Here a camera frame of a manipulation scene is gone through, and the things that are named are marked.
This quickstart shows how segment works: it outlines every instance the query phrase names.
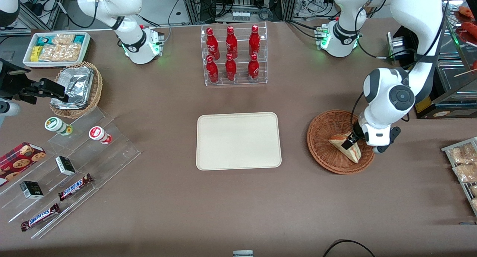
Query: clear acrylic shelf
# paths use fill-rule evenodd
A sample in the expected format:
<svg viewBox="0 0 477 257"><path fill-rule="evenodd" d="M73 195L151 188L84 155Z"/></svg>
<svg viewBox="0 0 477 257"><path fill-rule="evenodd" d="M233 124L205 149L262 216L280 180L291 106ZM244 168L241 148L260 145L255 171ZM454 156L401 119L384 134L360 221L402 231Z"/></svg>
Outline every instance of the clear acrylic shelf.
<svg viewBox="0 0 477 257"><path fill-rule="evenodd" d="M259 78L257 82L249 82L249 38L252 32L252 25L259 26L260 35L260 52L258 53L257 61L259 62ZM230 82L227 79L227 72L225 71L225 62L227 61L225 55L227 55L227 47L225 40L227 39L226 28L216 28L213 25L201 27L201 48L202 48L202 64L204 65L204 81L206 86L220 86L220 85L257 85L266 84L268 82L268 50L267 50L267 24L266 23L239 23L233 24L234 33L237 37L238 54L235 59L237 64L237 79L234 82ZM206 56L207 50L207 34L205 33L207 28L213 28L214 36L218 41L218 50L220 52L220 58L215 61L218 67L218 83L213 84L210 82L206 69Z"/></svg>
<svg viewBox="0 0 477 257"><path fill-rule="evenodd" d="M141 154L114 125L113 118L99 108L79 117L71 125L73 133L70 136L64 137L57 134L51 138L43 145L47 152L43 162L30 167L30 170L27 170L27 173L24 172L21 178L16 178L15 182L10 183L11 185L6 185L7 188L0 194L4 220L17 225L19 232L21 232L22 222L28 221L58 203L61 213L49 217L46 221L24 232L31 238L43 237ZM103 145L91 140L88 131L93 126L104 128L113 137L113 141ZM70 159L76 170L75 175L66 176L60 173L55 162L55 158L60 155ZM73 196L60 201L58 193L88 173L94 181L79 189ZM44 196L37 200L25 198L19 187L22 181L38 182Z"/></svg>

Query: white tray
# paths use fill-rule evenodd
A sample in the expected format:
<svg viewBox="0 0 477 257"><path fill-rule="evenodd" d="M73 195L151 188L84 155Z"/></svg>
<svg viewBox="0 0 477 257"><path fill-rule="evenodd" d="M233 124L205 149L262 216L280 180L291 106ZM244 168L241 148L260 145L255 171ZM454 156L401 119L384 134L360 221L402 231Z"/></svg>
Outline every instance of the white tray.
<svg viewBox="0 0 477 257"><path fill-rule="evenodd" d="M261 169L280 164L278 118L273 112L198 118L198 169Z"/></svg>
<svg viewBox="0 0 477 257"><path fill-rule="evenodd" d="M52 36L56 35L59 33L63 34L75 34L75 35L84 35L85 39L83 40L83 43L81 44L81 50L80 54L78 56L78 60L76 61L61 61L61 62L32 62L30 61L30 56L31 56L31 51L33 50L33 47L36 45L37 40L39 37L44 37L44 36ZM25 53L25 56L23 58L23 63L31 68L49 68L49 67L66 67L73 65L75 63L81 63L83 59L85 58L86 51L88 50L88 44L90 41L90 35L84 31L71 31L71 32L42 32L42 33L35 33L33 36L31 36L30 43L28 45L27 51Z"/></svg>

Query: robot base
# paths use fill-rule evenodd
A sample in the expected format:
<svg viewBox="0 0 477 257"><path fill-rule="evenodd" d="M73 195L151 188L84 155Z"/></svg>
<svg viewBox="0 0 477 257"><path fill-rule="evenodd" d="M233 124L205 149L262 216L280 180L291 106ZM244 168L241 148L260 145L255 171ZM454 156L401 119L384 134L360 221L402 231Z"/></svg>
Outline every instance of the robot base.
<svg viewBox="0 0 477 257"><path fill-rule="evenodd" d="M153 60L157 56L162 56L162 50L164 49L164 35L159 36L157 31L144 28L146 33L146 42L139 48L139 51L133 53L123 45L126 56L136 64L146 64Z"/></svg>
<svg viewBox="0 0 477 257"><path fill-rule="evenodd" d="M315 29L315 36L322 37L323 40L316 40L318 50L327 51L335 57L345 57L358 45L357 40L349 44L342 44L341 41L334 36L333 27L336 21L323 24L321 28Z"/></svg>

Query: small black box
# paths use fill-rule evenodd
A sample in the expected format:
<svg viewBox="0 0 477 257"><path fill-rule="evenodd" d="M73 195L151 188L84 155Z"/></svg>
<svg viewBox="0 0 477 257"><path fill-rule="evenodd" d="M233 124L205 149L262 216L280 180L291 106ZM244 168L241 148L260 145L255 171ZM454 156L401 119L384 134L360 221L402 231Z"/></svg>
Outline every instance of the small black box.
<svg viewBox="0 0 477 257"><path fill-rule="evenodd" d="M65 175L68 175L68 176L71 176L71 175L74 175L76 170L75 168L73 167L73 164L71 163L71 161L64 157L64 156L58 156L56 159L56 165L58 166L58 168L60 169L60 172L65 174Z"/></svg>
<svg viewBox="0 0 477 257"><path fill-rule="evenodd" d="M43 192L37 182L24 181L20 184L20 188L26 198L39 199L43 197Z"/></svg>

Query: chocolate bar wrapper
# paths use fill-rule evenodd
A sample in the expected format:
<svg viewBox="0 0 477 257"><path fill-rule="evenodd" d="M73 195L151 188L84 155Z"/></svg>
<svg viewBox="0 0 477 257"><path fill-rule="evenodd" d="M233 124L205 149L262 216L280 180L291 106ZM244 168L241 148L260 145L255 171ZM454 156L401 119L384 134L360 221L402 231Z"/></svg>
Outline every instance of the chocolate bar wrapper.
<svg viewBox="0 0 477 257"><path fill-rule="evenodd" d="M85 187L85 185L89 184L92 181L93 179L91 178L91 175L88 173L86 176L82 177L78 182L75 182L75 184L68 187L66 190L60 192L58 194L58 196L60 197L60 201L63 201L66 198L72 196L75 192Z"/></svg>
<svg viewBox="0 0 477 257"><path fill-rule="evenodd" d="M31 218L29 221L25 221L22 223L21 229L22 232L25 232L26 230L29 230L32 228L34 225L37 225L38 223L44 221L48 217L60 213L60 206L58 206L57 203L55 203L51 208L43 211L42 213L38 214L37 216Z"/></svg>

